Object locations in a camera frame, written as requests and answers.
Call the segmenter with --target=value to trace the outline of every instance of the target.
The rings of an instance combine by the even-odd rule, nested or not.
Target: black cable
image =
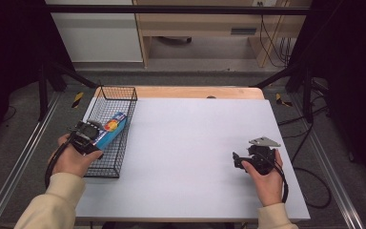
[[[47,170],[44,176],[44,182],[46,184],[46,189],[49,188],[50,185],[50,177],[52,175],[52,170],[54,169],[54,166],[56,162],[58,161],[58,158],[64,153],[65,149],[67,148],[68,144],[73,140],[74,138],[74,132],[71,133],[70,137],[67,139],[66,142],[62,143],[60,147],[55,151],[55,153],[52,155],[52,158],[49,162],[49,165],[47,166]]]
[[[275,67],[278,67],[278,68],[282,68],[282,67],[285,67],[285,66],[278,66],[276,65],[275,63],[273,63],[273,60],[272,58],[270,57],[269,53],[267,52],[266,48],[264,47],[264,44],[263,44],[263,40],[261,39],[261,33],[263,32],[263,28],[264,28],[264,21],[263,21],[263,15],[260,15],[261,16],[261,23],[260,23],[260,35],[259,35],[259,39],[260,39],[260,44],[261,44],[261,47],[263,48],[264,52],[266,52],[267,54],[267,57],[269,58],[270,60],[270,63],[272,63],[273,66]],[[274,51],[275,53],[277,53],[277,51],[275,50],[275,44],[273,44],[273,40],[270,38],[270,35],[269,33],[267,32],[267,30],[265,29],[266,33],[267,33],[267,36],[269,37],[270,39],[270,42],[272,43],[273,45],[273,48],[274,48]]]
[[[326,191],[328,192],[328,200],[322,205],[314,205],[312,203],[309,203],[307,200],[305,200],[305,203],[308,206],[314,207],[314,208],[317,208],[317,209],[324,209],[324,208],[328,207],[329,204],[331,204],[331,201],[332,201],[332,192],[331,192],[331,189],[329,188],[329,186],[326,184],[326,182],[322,178],[320,178],[318,175],[314,174],[313,172],[311,172],[309,170],[299,168],[299,167],[294,167],[294,170],[302,171],[302,172],[305,172],[305,173],[315,177],[317,180],[319,180],[323,184],[323,186],[325,186]]]
[[[283,203],[285,203],[287,201],[289,190],[288,190],[287,179],[285,178],[284,171],[282,170],[281,165],[279,165],[276,161],[274,161],[274,163],[272,163],[268,158],[266,158],[264,155],[262,155],[259,152],[255,152],[255,153],[257,153],[260,157],[262,157],[265,161],[267,161],[281,175],[281,178],[283,179],[283,185],[284,185],[283,196],[282,196],[281,201]]]
[[[8,121],[9,119],[13,118],[13,117],[14,117],[14,115],[16,115],[16,113],[17,113],[16,108],[15,108],[15,107],[13,107],[13,106],[9,106],[9,108],[12,108],[12,109],[13,109],[13,113],[12,113],[9,117],[7,117],[7,118],[5,118],[4,120],[2,120],[2,122],[6,122],[6,121]]]
[[[318,97],[314,98],[314,99],[313,99],[313,101],[312,101],[312,103],[313,103],[314,101],[316,101],[317,99],[321,98],[321,97],[324,97],[324,96],[318,96]],[[319,108],[319,109],[317,109],[316,111],[314,111],[314,112],[313,112],[313,114],[314,114],[314,115],[316,115],[316,114],[320,113],[321,111],[325,110],[326,108],[327,108],[327,106],[324,106],[324,107],[322,107],[322,108]],[[281,125],[292,123],[292,122],[294,122],[295,120],[299,120],[299,119],[301,119],[301,118],[303,118],[303,117],[304,117],[304,116],[301,116],[301,117],[298,117],[298,118],[294,118],[294,119],[292,119],[292,120],[288,120],[288,121],[281,122],[281,123],[282,123]],[[300,149],[301,149],[302,145],[305,143],[305,141],[306,141],[306,139],[307,139],[307,137],[308,137],[308,135],[309,135],[309,133],[311,132],[311,130],[312,130],[312,128],[313,128],[313,127],[314,127],[314,122],[312,122],[312,123],[311,123],[311,126],[310,126],[310,127],[309,127],[309,129],[306,131],[306,133],[303,133],[303,134],[302,134],[302,135],[305,135],[305,134],[306,134],[306,135],[305,135],[305,136],[304,136],[304,138],[302,139],[301,143],[299,144],[298,148],[297,148],[297,149],[296,149],[296,151],[295,151],[295,154],[294,154],[293,158],[291,159],[291,163],[292,163],[292,164],[294,164],[295,159],[296,159],[297,155],[299,154],[299,152],[300,152]],[[317,208],[317,209],[324,209],[324,208],[328,207],[328,206],[329,206],[329,204],[330,204],[330,203],[331,203],[331,201],[332,201],[332,193],[331,193],[331,190],[330,190],[329,186],[326,184],[326,182],[325,182],[322,178],[320,178],[318,175],[314,174],[313,172],[311,172],[311,171],[309,171],[309,170],[306,170],[306,169],[303,169],[303,168],[299,168],[299,167],[294,167],[294,166],[293,166],[293,168],[294,168],[294,170],[302,171],[302,172],[308,173],[308,174],[310,174],[311,176],[315,177],[317,180],[319,180],[319,181],[323,184],[323,186],[326,188],[326,190],[327,190],[327,192],[328,192],[328,199],[327,199],[327,201],[326,201],[324,204],[322,204],[322,205],[314,205],[314,204],[312,204],[312,203],[308,202],[307,200],[305,200],[305,203],[306,203],[308,206],[310,206],[310,207],[314,207],[314,208]]]

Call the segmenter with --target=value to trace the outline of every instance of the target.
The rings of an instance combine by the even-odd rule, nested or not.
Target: metal frame
[[[260,7],[213,7],[213,6],[97,6],[97,5],[47,5],[47,6],[23,6],[23,10],[44,10],[56,13],[189,13],[189,14],[263,14],[263,15],[313,15],[329,13],[328,10],[311,10],[309,8],[260,8]],[[0,191],[0,216],[4,211],[14,188],[20,180],[33,151],[43,134],[47,123],[51,119],[52,113],[58,102],[60,94],[57,94],[51,101],[51,108],[47,111],[45,118],[40,121],[30,141],[25,146],[21,156],[13,167],[7,181]],[[317,150],[317,158],[320,166],[325,172],[335,198],[338,202],[340,211],[350,228],[363,228],[362,222],[350,201],[344,187],[342,186],[333,166],[326,157],[320,142],[315,133],[312,133],[313,143]]]

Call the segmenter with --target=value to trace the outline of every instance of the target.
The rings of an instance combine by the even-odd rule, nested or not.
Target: sleeve
[[[81,177],[67,173],[51,176],[46,193],[31,201],[14,228],[73,228],[75,207],[84,191]]]
[[[287,217],[284,203],[258,209],[258,228],[259,229],[296,229]]]

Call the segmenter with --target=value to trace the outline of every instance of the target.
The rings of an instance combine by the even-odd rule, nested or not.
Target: black wire basket
[[[99,88],[88,120],[105,124],[117,112],[124,113],[127,120],[122,132],[104,150],[103,157],[91,164],[85,177],[120,178],[136,101],[134,87],[101,86]]]

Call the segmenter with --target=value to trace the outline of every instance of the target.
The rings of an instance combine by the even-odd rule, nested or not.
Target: table surface
[[[289,218],[310,218],[294,170],[286,166],[291,162],[270,102],[259,89],[136,91],[121,176],[85,178],[78,220],[255,221],[261,205],[254,183],[234,167],[232,152],[246,156],[249,140],[262,136],[281,144],[278,150],[290,187]],[[204,99],[210,95],[217,99]]]

